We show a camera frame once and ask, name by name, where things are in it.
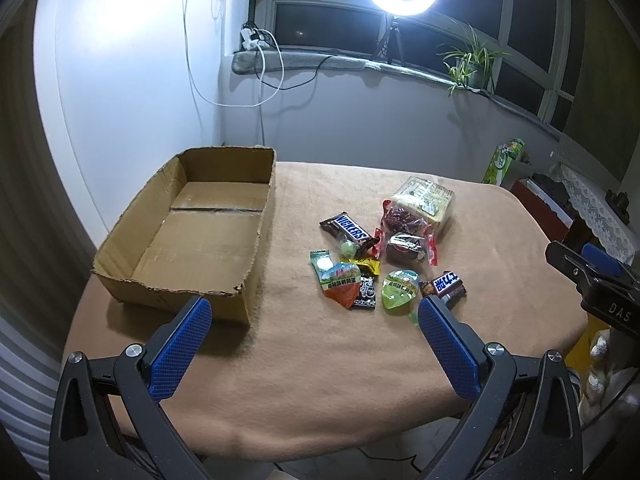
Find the clear bag of bread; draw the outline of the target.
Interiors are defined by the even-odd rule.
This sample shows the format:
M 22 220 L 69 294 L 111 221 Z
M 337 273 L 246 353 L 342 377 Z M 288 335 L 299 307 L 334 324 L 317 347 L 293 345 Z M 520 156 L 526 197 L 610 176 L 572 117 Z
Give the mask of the clear bag of bread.
M 410 177 L 390 200 L 425 220 L 432 232 L 438 234 L 450 217 L 456 194 L 433 180 Z

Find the black white patterned candy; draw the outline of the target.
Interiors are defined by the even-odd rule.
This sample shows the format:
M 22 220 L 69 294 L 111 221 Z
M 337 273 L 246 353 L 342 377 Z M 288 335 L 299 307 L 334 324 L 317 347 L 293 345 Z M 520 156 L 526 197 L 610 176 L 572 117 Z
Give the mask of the black white patterned candy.
M 372 276 L 360 278 L 358 296 L 352 303 L 353 309 L 374 310 L 376 307 L 375 280 Z

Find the red date bag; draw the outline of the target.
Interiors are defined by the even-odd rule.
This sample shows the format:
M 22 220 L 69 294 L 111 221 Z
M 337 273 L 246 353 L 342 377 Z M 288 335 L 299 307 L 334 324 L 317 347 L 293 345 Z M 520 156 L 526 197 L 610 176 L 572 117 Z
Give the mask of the red date bag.
M 405 233 L 427 237 L 428 234 L 433 232 L 433 226 L 425 218 L 411 209 L 396 204 L 392 200 L 384 200 L 383 202 L 381 226 L 388 235 Z
M 387 260 L 396 263 L 427 263 L 438 265 L 438 252 L 434 234 L 414 235 L 406 232 L 382 233 L 381 252 Z

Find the yellow candy wrapper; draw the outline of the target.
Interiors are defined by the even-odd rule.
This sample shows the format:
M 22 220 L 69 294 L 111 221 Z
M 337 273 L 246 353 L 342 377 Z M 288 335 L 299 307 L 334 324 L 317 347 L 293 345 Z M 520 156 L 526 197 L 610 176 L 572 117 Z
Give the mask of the yellow candy wrapper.
M 345 262 L 358 266 L 362 275 L 379 276 L 381 272 L 381 263 L 375 258 L 345 259 Z

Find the orange green jelly cup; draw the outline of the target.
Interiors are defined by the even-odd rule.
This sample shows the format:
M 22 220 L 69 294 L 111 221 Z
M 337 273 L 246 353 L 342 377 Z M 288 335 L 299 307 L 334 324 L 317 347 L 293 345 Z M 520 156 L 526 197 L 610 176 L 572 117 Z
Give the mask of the orange green jelly cup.
M 350 309 L 360 293 L 361 273 L 355 263 L 334 262 L 327 250 L 309 254 L 322 294 Z

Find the clear green candy wrapper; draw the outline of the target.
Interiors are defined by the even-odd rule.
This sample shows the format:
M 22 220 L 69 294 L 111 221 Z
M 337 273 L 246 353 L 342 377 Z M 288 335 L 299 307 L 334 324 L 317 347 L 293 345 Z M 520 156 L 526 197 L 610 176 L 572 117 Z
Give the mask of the clear green candy wrapper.
M 359 255 L 361 246 L 358 240 L 354 240 L 350 235 L 340 233 L 336 238 L 337 251 L 342 259 L 356 259 Z

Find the large Snickers bar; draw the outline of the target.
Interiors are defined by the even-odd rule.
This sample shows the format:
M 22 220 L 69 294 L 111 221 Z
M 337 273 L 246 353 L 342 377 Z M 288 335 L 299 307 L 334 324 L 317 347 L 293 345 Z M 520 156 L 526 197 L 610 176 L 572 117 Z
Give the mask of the large Snickers bar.
M 349 249 L 341 249 L 345 256 L 361 256 L 380 241 L 378 236 L 363 229 L 346 211 L 320 221 L 319 226 L 320 229 L 331 234 L 340 246 L 348 244 Z

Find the white lace cloth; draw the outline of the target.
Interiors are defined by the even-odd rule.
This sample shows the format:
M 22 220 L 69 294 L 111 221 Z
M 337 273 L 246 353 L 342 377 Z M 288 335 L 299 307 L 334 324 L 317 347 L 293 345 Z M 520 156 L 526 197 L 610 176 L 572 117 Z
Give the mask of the white lace cloth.
M 638 236 L 608 206 L 602 188 L 560 162 L 552 174 L 555 181 L 565 186 L 573 208 L 597 237 L 604 250 L 610 256 L 631 266 L 639 253 Z

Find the green drink carton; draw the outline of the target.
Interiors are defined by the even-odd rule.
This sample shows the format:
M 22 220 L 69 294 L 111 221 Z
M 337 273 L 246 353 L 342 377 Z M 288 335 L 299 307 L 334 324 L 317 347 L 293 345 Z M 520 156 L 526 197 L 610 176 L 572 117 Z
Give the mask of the green drink carton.
M 514 138 L 508 143 L 496 147 L 485 171 L 482 182 L 485 184 L 502 185 L 514 162 L 519 162 L 525 151 L 522 139 Z

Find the beige table cloth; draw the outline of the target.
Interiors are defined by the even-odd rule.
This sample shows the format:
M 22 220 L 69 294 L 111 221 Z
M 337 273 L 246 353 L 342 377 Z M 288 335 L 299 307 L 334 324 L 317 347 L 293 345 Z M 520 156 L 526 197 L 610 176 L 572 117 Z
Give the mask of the beige table cloth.
M 322 295 L 309 255 L 319 223 L 348 212 L 366 228 L 403 171 L 279 162 L 257 318 L 214 326 L 163 410 L 195 452 L 292 460 L 362 445 L 461 411 L 420 330 L 383 308 L 346 310 Z M 520 356 L 570 351 L 587 325 L 574 285 L 548 265 L 548 240 L 495 185 L 445 179 L 454 210 L 438 262 L 466 294 L 454 312 Z

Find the potted spider plant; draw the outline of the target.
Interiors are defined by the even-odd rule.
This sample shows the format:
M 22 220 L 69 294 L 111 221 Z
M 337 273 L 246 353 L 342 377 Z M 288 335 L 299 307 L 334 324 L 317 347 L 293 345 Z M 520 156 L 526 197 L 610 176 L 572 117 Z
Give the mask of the potted spider plant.
M 509 52 L 488 47 L 471 24 L 466 23 L 465 26 L 462 47 L 451 46 L 438 54 L 447 69 L 450 80 L 447 92 L 450 98 L 459 89 L 494 93 L 497 87 L 494 66 L 498 60 L 510 56 Z

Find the brown cardboard box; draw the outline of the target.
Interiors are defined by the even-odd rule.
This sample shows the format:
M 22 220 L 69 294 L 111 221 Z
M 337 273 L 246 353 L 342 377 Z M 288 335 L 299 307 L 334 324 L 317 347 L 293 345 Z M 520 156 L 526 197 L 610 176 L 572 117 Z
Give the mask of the brown cardboard box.
M 112 297 L 178 312 L 193 296 L 250 325 L 274 211 L 276 153 L 190 148 L 157 170 L 111 229 L 92 272 Z

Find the black light tripod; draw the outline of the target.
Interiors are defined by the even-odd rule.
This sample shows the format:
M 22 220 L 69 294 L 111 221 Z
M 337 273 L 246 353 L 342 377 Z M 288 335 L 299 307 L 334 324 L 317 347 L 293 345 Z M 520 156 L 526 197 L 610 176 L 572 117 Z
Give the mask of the black light tripod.
M 402 67 L 406 66 L 400 23 L 397 15 L 390 16 L 383 36 L 376 43 L 372 60 L 385 61 L 388 65 L 398 62 Z

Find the white power strip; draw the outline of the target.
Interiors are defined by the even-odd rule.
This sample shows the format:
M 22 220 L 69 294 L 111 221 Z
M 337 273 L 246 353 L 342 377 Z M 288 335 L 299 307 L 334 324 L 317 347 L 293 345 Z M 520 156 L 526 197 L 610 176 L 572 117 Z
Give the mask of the white power strip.
M 243 51 L 270 48 L 270 42 L 267 36 L 251 21 L 247 21 L 242 25 L 240 36 Z

